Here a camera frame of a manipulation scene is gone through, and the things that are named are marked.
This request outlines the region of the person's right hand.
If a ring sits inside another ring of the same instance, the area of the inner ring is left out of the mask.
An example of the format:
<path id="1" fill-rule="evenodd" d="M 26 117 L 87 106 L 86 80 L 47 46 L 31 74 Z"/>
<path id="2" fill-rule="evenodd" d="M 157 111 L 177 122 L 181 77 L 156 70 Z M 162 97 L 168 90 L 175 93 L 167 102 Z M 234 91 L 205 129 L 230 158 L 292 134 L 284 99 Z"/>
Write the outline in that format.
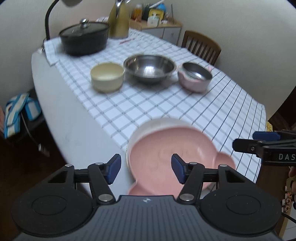
<path id="1" fill-rule="evenodd" d="M 296 168 L 295 168 L 295 167 L 292 167 L 292 168 L 290 169 L 290 172 L 289 172 L 288 175 L 289 175 L 290 178 L 296 176 Z"/>

